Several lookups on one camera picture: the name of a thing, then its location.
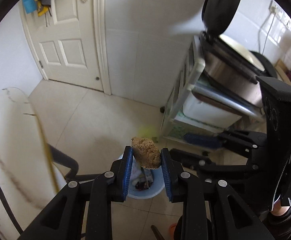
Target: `blue gripper pad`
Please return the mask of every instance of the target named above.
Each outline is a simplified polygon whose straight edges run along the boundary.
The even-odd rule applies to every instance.
[[[127,198],[127,194],[129,192],[132,162],[133,162],[133,149],[130,146],[126,146],[121,160],[119,172],[117,175],[118,183],[121,184],[120,188],[122,188],[122,199],[124,201]]]
[[[162,173],[163,173],[163,179],[164,179],[164,185],[167,192],[167,197],[169,198],[169,201],[172,201],[172,186],[171,186],[171,178],[170,178],[170,172],[169,168],[167,166],[167,159],[165,156],[164,149],[161,150],[161,167],[162,167]]]

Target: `white tiled wall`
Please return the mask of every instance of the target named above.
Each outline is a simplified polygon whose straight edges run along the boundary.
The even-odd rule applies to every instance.
[[[181,68],[193,34],[204,30],[204,0],[106,0],[106,45],[114,95],[163,106]],[[250,50],[263,50],[272,17],[271,0],[241,0],[225,34]],[[291,66],[291,32],[273,27],[264,55]]]
[[[0,90],[17,87],[30,95],[41,79],[24,35],[17,4],[0,22]]]
[[[163,106],[191,35],[169,27],[196,15],[204,0],[106,0],[105,25],[111,91]]]

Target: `blue brush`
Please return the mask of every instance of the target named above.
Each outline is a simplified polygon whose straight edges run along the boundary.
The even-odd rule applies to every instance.
[[[198,145],[204,148],[219,149],[222,147],[222,141],[218,137],[205,136],[187,133],[183,139],[190,144]]]
[[[124,150],[121,163],[125,163],[124,173],[122,178],[122,198],[125,200],[129,192],[129,184],[133,163],[133,149],[132,147],[127,146]]]
[[[170,178],[169,169],[167,166],[167,160],[164,155],[164,149],[161,150],[161,167],[162,167],[162,173],[163,173],[163,179],[164,179],[164,185],[167,192],[167,197],[169,198],[169,201],[172,201],[172,182]]]

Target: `blue cloth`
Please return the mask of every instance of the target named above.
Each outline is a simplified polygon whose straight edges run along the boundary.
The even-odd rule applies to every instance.
[[[35,0],[22,0],[22,2],[26,13],[36,11],[37,3],[35,2]]]

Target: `human hand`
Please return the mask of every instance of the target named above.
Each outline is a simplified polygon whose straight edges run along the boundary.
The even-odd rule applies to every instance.
[[[290,208],[290,207],[282,207],[282,206],[281,206],[281,200],[278,200],[278,201],[274,204],[274,207],[273,207],[273,210],[271,211],[271,214],[272,214],[273,216],[277,216],[277,217],[279,217],[279,216],[284,215],[284,214],[288,211],[289,208]]]

